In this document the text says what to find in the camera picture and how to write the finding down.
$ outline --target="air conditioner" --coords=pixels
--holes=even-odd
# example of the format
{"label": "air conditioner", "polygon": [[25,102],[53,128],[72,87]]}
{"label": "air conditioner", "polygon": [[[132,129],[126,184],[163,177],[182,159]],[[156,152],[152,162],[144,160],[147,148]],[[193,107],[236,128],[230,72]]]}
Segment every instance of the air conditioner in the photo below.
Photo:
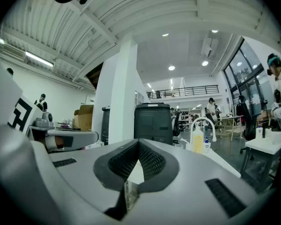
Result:
{"label": "air conditioner", "polygon": [[205,38],[201,49],[201,55],[205,55],[208,58],[214,55],[218,44],[218,39]]}
{"label": "air conditioner", "polygon": [[14,46],[4,44],[2,52],[10,57],[16,58],[20,61],[24,61],[25,52]]}

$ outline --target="fluorescent light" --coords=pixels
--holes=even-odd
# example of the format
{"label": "fluorescent light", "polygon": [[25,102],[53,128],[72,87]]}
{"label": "fluorescent light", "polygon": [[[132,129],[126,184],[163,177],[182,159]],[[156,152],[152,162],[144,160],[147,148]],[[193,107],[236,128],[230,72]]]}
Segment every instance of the fluorescent light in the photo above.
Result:
{"label": "fluorescent light", "polygon": [[42,58],[39,58],[39,57],[37,57],[36,55],[31,54],[30,52],[26,52],[25,54],[26,54],[26,56],[28,56],[28,57],[31,57],[31,58],[33,58],[33,59],[39,61],[39,62],[42,62],[42,63],[44,63],[44,64],[50,66],[50,67],[53,67],[53,63],[50,63],[50,62],[48,62],[48,61],[46,61],[46,60],[44,60],[44,59],[42,59]]}

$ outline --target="table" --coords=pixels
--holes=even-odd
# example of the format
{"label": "table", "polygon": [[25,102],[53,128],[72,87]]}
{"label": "table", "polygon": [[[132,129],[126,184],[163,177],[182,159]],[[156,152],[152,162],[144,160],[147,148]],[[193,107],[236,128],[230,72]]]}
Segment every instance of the table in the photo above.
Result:
{"label": "table", "polygon": [[[235,117],[221,117],[221,119],[234,119],[234,118],[240,118],[240,117],[243,117],[243,115],[235,116]],[[242,121],[241,120],[239,121],[239,130],[240,130],[239,138],[243,138],[243,136],[242,136]]]}
{"label": "table", "polygon": [[[281,132],[274,132],[274,134],[280,135],[278,136],[279,139],[275,144],[273,144],[273,140],[270,138],[253,139],[245,143],[246,153],[244,156],[240,174],[245,180],[249,181],[253,185],[253,187],[255,187],[257,192],[261,192],[265,189],[266,180],[268,179],[272,162],[277,160],[281,155]],[[250,173],[246,172],[248,159],[251,156],[262,159],[266,163],[265,169],[259,180],[252,177]]]}
{"label": "table", "polygon": [[222,166],[238,178],[241,177],[241,174],[237,170],[235,170],[229,163],[227,163],[220,155],[218,155],[212,149],[209,149],[208,153],[203,152],[202,154],[215,161],[218,165]]}

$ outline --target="window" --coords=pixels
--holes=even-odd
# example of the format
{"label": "window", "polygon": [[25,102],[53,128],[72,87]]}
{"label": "window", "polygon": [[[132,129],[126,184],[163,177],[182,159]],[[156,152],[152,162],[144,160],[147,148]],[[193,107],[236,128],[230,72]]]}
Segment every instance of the window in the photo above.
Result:
{"label": "window", "polygon": [[260,64],[260,61],[259,61],[258,57],[256,56],[256,53],[251,48],[251,46],[246,41],[244,41],[240,50],[242,51],[245,58],[248,60],[252,69],[253,70],[256,69],[257,66]]}
{"label": "window", "polygon": [[252,71],[240,51],[237,52],[230,65],[235,77],[237,78],[237,82],[240,82],[242,79],[246,79]]}
{"label": "window", "polygon": [[234,76],[232,74],[231,68],[229,66],[225,69],[225,73],[226,73],[228,81],[230,83],[230,88],[233,88],[236,85],[236,82],[235,82]]}
{"label": "window", "polygon": [[252,115],[259,114],[261,111],[261,102],[255,79],[252,78],[247,84],[250,92],[250,104],[252,105]]}
{"label": "window", "polygon": [[267,110],[271,109],[272,104],[274,103],[274,96],[267,74],[265,73],[265,71],[263,71],[260,74],[258,74],[256,78],[259,82],[259,88],[262,93],[262,96],[264,100],[267,100],[266,109]]}

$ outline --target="black machine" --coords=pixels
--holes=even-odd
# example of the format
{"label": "black machine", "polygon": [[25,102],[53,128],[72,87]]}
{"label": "black machine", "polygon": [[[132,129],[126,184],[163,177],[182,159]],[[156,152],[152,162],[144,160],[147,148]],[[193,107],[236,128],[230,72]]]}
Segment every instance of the black machine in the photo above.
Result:
{"label": "black machine", "polygon": [[144,103],[137,105],[134,112],[134,138],[173,145],[170,105]]}

